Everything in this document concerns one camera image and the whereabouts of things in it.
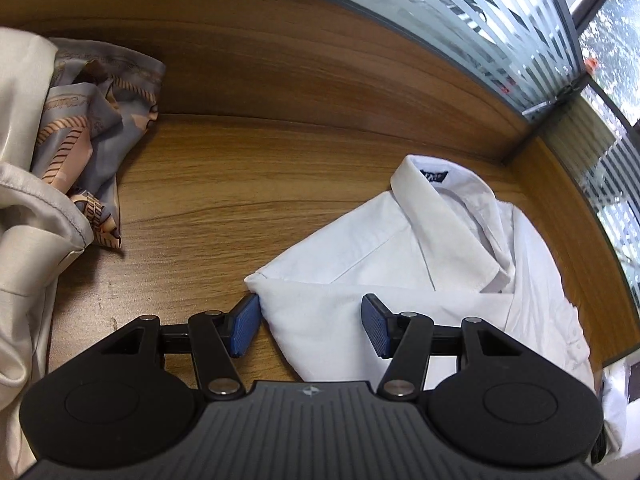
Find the window with dark frame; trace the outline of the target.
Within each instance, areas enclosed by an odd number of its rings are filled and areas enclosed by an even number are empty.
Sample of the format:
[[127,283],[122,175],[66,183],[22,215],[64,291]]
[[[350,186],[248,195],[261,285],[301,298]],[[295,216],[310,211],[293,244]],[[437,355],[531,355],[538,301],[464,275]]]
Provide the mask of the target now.
[[639,0],[565,0],[587,72],[639,127]]

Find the white dress shirt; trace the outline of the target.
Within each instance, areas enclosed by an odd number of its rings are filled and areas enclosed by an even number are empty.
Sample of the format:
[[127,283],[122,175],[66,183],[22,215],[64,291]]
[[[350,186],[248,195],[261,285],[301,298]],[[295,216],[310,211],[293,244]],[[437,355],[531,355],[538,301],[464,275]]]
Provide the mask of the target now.
[[457,326],[477,316],[587,386],[577,309],[538,231],[473,171],[409,155],[390,189],[250,274],[272,336],[306,382],[377,384],[386,363],[361,324],[361,299]]

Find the beige satin shirt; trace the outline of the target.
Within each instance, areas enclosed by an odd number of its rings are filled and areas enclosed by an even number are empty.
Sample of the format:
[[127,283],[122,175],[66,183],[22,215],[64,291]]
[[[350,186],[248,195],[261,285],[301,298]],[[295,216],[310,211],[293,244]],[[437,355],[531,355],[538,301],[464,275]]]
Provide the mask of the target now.
[[58,276],[92,240],[70,199],[29,170],[56,47],[31,32],[1,32],[1,475],[34,456],[18,410],[41,378]]

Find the glass desk partition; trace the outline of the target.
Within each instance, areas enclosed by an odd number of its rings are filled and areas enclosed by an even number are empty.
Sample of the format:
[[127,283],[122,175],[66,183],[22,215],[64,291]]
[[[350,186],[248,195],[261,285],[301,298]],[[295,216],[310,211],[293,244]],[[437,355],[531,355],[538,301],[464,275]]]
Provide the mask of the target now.
[[565,0],[347,0],[460,65],[529,122],[578,95],[548,137],[584,190],[631,285],[639,281],[639,127],[593,82]]

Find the patterned grey silk scarf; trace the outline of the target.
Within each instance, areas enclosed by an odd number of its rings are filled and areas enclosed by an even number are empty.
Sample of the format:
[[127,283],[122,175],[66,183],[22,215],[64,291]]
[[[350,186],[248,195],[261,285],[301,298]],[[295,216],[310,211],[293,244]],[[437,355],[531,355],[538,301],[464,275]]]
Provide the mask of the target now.
[[72,201],[94,244],[119,250],[117,173],[157,121],[166,67],[106,42],[52,42],[58,52],[30,171]]

